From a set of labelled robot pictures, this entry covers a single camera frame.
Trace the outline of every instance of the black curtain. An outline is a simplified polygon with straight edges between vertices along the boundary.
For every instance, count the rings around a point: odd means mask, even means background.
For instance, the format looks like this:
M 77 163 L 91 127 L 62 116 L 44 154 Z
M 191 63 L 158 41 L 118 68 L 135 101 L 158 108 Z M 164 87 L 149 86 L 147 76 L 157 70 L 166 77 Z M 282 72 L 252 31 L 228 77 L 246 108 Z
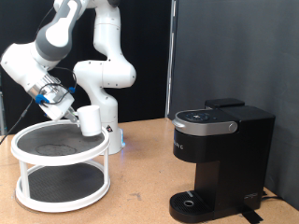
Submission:
M 33 42 L 36 29 L 50 10 L 53 0 L 47 1 L 0 1 L 0 54 L 12 43 Z M 135 67 L 137 79 L 131 88 L 107 89 L 119 102 L 119 122 L 157 119 L 164 117 L 166 99 L 166 80 L 168 66 L 168 46 L 170 32 L 171 0 L 122 0 L 121 10 L 121 48 L 123 55 Z M 45 19 L 43 26 L 50 22 L 53 10 Z M 75 64 L 86 60 L 105 60 L 93 48 L 93 25 L 95 12 L 88 9 L 78 20 L 73 32 L 73 48 L 69 55 L 59 63 L 60 67 L 73 69 Z M 9 130 L 19 119 L 31 98 L 24 89 L 15 83 L 0 68 L 2 91 Z M 50 73 L 58 77 L 66 87 L 74 85 L 70 74 L 61 70 Z M 89 105 L 86 92 L 78 87 L 74 94 L 75 109 Z M 33 104 L 26 118 L 13 133 L 46 121 L 43 111 Z
M 177 2 L 169 118 L 220 98 L 276 115 L 265 186 L 299 209 L 299 1 Z

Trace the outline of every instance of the black mesh tray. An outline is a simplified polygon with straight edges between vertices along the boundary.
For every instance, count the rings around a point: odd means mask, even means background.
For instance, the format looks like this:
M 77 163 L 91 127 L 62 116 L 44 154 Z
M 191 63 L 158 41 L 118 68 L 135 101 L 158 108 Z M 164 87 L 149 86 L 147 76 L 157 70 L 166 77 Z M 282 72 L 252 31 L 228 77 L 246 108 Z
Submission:
M 67 156 L 99 146 L 105 137 L 102 133 L 85 137 L 76 124 L 57 124 L 33 130 L 18 141 L 18 148 L 38 156 Z
M 66 203 L 85 198 L 104 185 L 98 168 L 78 163 L 43 167 L 29 174 L 30 197 L 44 203 Z

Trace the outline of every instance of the table surface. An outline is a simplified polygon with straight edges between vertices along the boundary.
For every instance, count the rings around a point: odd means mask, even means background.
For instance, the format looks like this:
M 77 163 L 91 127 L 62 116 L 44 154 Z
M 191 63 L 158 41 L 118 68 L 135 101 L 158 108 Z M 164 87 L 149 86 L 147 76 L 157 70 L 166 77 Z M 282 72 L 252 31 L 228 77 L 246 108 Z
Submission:
M 153 119 L 121 123 L 120 127 L 126 147 L 109 156 L 111 187 L 107 195 L 86 208 L 61 214 L 33 211 L 16 200 L 20 169 L 10 152 L 10 135 L 0 146 L 0 223 L 178 223 L 169 215 L 169 199 L 193 189 L 195 164 L 173 155 L 173 124 L 169 119 Z M 94 160 L 103 163 L 102 156 Z M 298 211 L 280 200 L 264 201 L 256 212 L 263 224 L 299 223 Z M 208 223 L 249 224 L 241 215 Z

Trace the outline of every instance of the white mug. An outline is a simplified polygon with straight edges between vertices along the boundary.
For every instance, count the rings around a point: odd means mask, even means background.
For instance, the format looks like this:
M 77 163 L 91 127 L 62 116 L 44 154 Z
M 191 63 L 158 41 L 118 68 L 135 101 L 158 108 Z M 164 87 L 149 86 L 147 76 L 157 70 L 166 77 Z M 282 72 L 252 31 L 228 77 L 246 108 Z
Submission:
M 86 105 L 77 110 L 80 129 L 83 136 L 90 137 L 102 132 L 101 114 L 99 105 Z

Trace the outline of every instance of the black coffee maker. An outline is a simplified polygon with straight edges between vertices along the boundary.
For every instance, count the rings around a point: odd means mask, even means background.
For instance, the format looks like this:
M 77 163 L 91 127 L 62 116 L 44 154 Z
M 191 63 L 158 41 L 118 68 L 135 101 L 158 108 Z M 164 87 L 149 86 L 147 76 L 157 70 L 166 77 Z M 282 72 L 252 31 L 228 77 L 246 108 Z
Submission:
M 186 223 L 252 217 L 261 205 L 274 122 L 274 115 L 236 99 L 177 113 L 174 154 L 196 163 L 196 175 L 194 190 L 170 199 L 170 215 Z

